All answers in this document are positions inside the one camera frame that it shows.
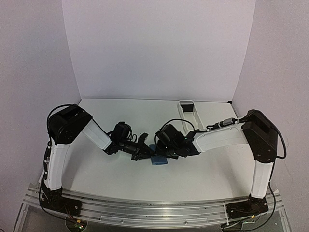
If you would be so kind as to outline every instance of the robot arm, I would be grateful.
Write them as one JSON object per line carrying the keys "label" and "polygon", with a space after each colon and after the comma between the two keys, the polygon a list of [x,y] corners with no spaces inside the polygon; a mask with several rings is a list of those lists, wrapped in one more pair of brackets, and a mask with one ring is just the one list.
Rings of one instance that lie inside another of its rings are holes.
{"label": "robot arm", "polygon": [[278,133],[263,113],[251,110],[242,119],[229,118],[207,126],[206,130],[191,131],[186,136],[168,124],[156,136],[159,138],[157,154],[174,159],[227,145],[248,143],[255,159],[251,193],[247,201],[227,205],[227,211],[230,218],[268,211],[265,195],[277,156]]}
{"label": "robot arm", "polygon": [[70,144],[83,133],[89,140],[108,155],[122,150],[132,155],[132,160],[149,158],[154,155],[145,143],[146,133],[142,134],[138,142],[128,137],[132,134],[131,127],[119,122],[113,131],[106,133],[87,113],[78,105],[71,105],[55,114],[47,122],[50,141],[44,155],[44,172],[41,180],[43,190],[43,208],[79,215],[81,202],[62,197],[62,173],[65,157]]}
{"label": "robot arm", "polygon": [[230,218],[258,215],[268,211],[265,199],[267,185],[277,155],[278,133],[274,125],[260,112],[251,110],[242,119],[226,119],[207,126],[206,130],[193,130],[186,136],[171,124],[163,126],[157,133],[156,151],[145,143],[147,134],[140,136],[137,143],[128,139],[131,127],[118,123],[114,130],[106,133],[92,116],[78,105],[71,105],[53,114],[47,123],[50,142],[44,155],[44,172],[41,181],[43,208],[79,215],[81,202],[62,197],[62,172],[70,144],[83,133],[108,155],[119,150],[132,155],[132,160],[159,155],[177,159],[198,155],[217,147],[248,143],[254,159],[255,170],[251,194],[247,201],[227,205]]}

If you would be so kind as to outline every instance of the wire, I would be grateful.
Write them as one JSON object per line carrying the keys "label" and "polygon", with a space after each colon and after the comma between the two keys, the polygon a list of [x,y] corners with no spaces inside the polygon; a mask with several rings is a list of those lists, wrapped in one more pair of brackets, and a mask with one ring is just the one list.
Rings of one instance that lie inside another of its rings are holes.
{"label": "wire", "polygon": [[259,217],[254,221],[254,223],[256,223],[260,218],[261,218],[261,213],[259,213]]}
{"label": "wire", "polygon": [[193,130],[195,131],[195,127],[194,125],[192,124],[192,122],[188,121],[188,120],[185,120],[185,119],[181,119],[181,118],[173,118],[171,119],[170,121],[167,121],[162,127],[160,130],[163,129],[163,127],[168,124],[169,122],[172,122],[172,121],[182,121],[182,122],[186,122],[186,123],[189,123],[191,125],[191,127],[193,128]]}
{"label": "wire", "polygon": [[136,141],[137,141],[137,135],[136,135],[136,134],[133,134],[133,135],[132,135],[132,138],[134,137],[134,135],[135,135],[134,142],[136,142]]}
{"label": "wire", "polygon": [[155,147],[158,148],[160,151],[165,151],[167,148],[161,149],[161,148],[158,146],[158,142],[156,141],[157,137],[158,137],[158,136],[155,134],[155,135],[154,135],[154,144],[155,144]]}
{"label": "wire", "polygon": [[72,215],[71,215],[69,209],[68,209],[66,206],[64,206],[64,208],[66,209],[66,212],[67,212],[67,214],[69,215],[69,217],[74,221],[74,218],[72,217]]}
{"label": "wire", "polygon": [[281,133],[280,133],[280,131],[277,129],[277,127],[275,127],[275,130],[277,131],[277,133],[278,133],[278,135],[279,135],[279,137],[280,137],[280,140],[281,140],[282,145],[283,145],[283,152],[284,152],[283,157],[281,157],[281,156],[276,156],[276,158],[279,158],[279,159],[283,160],[283,159],[286,158],[286,153],[287,153],[287,152],[286,152],[285,142],[284,142],[283,136],[281,135]]}

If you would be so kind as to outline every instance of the black cable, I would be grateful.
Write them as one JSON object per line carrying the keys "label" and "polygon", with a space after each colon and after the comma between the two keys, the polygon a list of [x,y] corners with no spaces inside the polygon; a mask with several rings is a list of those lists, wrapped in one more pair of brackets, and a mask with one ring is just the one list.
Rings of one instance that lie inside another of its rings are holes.
{"label": "black cable", "polygon": [[158,142],[156,141],[157,137],[158,137],[158,136],[155,134],[155,135],[154,135],[154,144],[155,144],[155,147],[158,148],[160,151],[165,151],[166,148],[165,148],[165,149],[161,149],[161,148],[158,146]]}
{"label": "black cable", "polygon": [[132,135],[132,139],[133,139],[134,135],[135,135],[134,142],[136,143],[136,141],[137,141],[137,135],[136,135],[136,134],[133,134],[133,135]]}
{"label": "black cable", "polygon": [[204,132],[209,132],[208,130],[197,130],[196,133],[204,133]]}
{"label": "black cable", "polygon": [[280,133],[280,131],[277,129],[277,127],[275,127],[275,130],[277,131],[277,133],[278,133],[278,135],[279,135],[279,137],[280,137],[281,143],[282,143],[282,145],[283,145],[283,152],[284,152],[283,157],[281,157],[281,156],[276,156],[276,158],[279,158],[279,159],[283,160],[283,159],[286,158],[286,153],[287,153],[287,152],[286,152],[285,142],[284,142],[283,136],[281,135],[281,133]]}
{"label": "black cable", "polygon": [[[230,223],[232,224],[232,223],[234,223],[235,225],[234,226],[236,226],[238,223],[241,223],[241,222],[244,222],[244,220],[247,220],[247,219],[251,219],[252,218],[252,216],[249,216],[249,217],[246,217],[246,218],[244,218],[244,219],[242,219],[242,220],[238,220],[238,221],[230,221]],[[225,224],[223,227],[221,227],[220,229],[223,231],[224,229],[227,229],[227,227],[229,227],[230,225],[227,225],[227,224]]]}
{"label": "black cable", "polygon": [[191,127],[193,128],[193,130],[195,131],[195,127],[194,127],[194,125],[192,124],[192,122],[190,122],[190,121],[188,121],[188,120],[185,120],[185,119],[181,119],[181,118],[173,118],[173,119],[171,119],[170,121],[167,121],[166,123],[164,123],[164,125],[161,127],[160,130],[162,130],[163,127],[164,127],[166,124],[168,124],[168,123],[170,123],[170,122],[172,122],[172,121],[182,121],[182,122],[189,123],[189,124],[191,125]]}
{"label": "black cable", "polygon": [[127,136],[128,140],[132,141],[132,129],[130,128],[130,132],[129,132],[129,135]]}
{"label": "black cable", "polygon": [[256,223],[260,218],[261,218],[261,213],[259,213],[258,218],[254,220],[254,223]]}

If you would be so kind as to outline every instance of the blue sponge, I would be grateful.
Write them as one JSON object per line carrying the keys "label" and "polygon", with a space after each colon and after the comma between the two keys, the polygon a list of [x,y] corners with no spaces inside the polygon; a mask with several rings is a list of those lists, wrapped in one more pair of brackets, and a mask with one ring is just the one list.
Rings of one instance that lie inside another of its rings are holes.
{"label": "blue sponge", "polygon": [[[149,147],[150,147],[150,149],[155,151],[155,148],[156,148],[155,144],[150,144]],[[163,165],[163,164],[168,163],[168,159],[165,158],[165,157],[162,157],[162,156],[155,155],[155,156],[151,156],[150,159],[151,159],[152,165]]]}

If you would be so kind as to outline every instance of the white tabletop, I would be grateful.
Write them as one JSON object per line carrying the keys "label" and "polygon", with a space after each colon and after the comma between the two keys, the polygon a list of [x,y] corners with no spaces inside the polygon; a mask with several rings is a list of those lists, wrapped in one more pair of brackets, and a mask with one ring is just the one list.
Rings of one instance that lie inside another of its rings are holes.
{"label": "white tabletop", "polygon": [[[133,133],[155,132],[172,118],[179,118],[177,101],[82,99],[80,106],[93,115],[105,131],[119,121]],[[228,103],[195,102],[203,124],[236,117]],[[183,132],[180,122],[173,125]],[[197,156],[168,159],[153,166],[149,159],[132,161],[131,155],[107,155],[83,134],[72,143],[66,157],[63,187],[92,195],[147,201],[209,201],[248,196],[254,160],[248,145],[217,148]]]}

